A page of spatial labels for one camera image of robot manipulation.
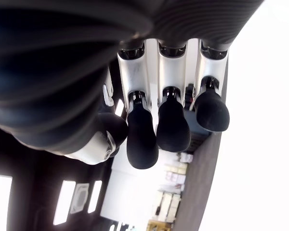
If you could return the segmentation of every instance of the wall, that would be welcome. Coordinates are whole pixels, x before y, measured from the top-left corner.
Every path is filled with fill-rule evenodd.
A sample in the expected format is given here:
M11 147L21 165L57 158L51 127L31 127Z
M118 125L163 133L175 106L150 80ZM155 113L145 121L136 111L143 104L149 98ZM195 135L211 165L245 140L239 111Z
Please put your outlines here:
M265 1L236 38L227 89L230 127L199 230L289 231L289 0Z
M112 165L101 216L145 230L158 185L163 182L164 165L175 159L176 153L159 150L158 162L152 168L135 169L128 162L125 141Z

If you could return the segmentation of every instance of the black rubber fingertip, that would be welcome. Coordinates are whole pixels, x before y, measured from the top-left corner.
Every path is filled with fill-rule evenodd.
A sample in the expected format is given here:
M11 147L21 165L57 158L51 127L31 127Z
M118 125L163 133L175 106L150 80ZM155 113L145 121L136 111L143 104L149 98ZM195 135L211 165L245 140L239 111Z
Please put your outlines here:
M198 96L195 111L197 122L206 130L222 132L229 127L229 111L214 90L207 90Z
M129 131L125 120L114 113L100 113L98 116L105 130L114 139L116 147L119 147L125 141Z
M158 117L158 145L169 152L186 150L191 142L191 134L182 105L175 99L168 99L160 106Z
M127 157L137 169L148 169L158 160L158 146L152 125L152 116L143 107L134 109L128 116Z
M120 147L118 147L118 148L110 155L110 157L115 157L115 156L118 154L119 149L120 149Z

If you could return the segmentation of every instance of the black fingertip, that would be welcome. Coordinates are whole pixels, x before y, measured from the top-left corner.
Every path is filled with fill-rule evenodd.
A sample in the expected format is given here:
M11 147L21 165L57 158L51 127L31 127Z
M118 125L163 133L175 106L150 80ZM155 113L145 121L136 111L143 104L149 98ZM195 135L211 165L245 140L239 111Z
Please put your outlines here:
M214 90L207 90L198 96L195 112L197 122L206 130L222 132L229 127L229 111Z
M125 120L114 113L100 113L99 118L114 139L116 147L119 147L125 141L129 131Z
M158 146L151 113L143 107L135 108L128 116L127 157L137 169L148 169L158 160Z
M186 150L191 141L191 134L182 105L176 99L168 99L160 106L158 117L158 145L169 152Z

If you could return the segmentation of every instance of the robotic hand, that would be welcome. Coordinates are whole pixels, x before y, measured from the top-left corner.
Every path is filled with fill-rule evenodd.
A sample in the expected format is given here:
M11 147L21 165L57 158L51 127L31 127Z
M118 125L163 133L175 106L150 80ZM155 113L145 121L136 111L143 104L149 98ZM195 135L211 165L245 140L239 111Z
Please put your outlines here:
M127 137L132 166L150 168L158 147L185 150L187 41L199 39L197 122L221 132L229 46L262 3L255 1L0 0L0 128L22 144L98 164ZM152 126L145 40L158 40L158 128ZM118 59L127 122L113 111L108 66Z

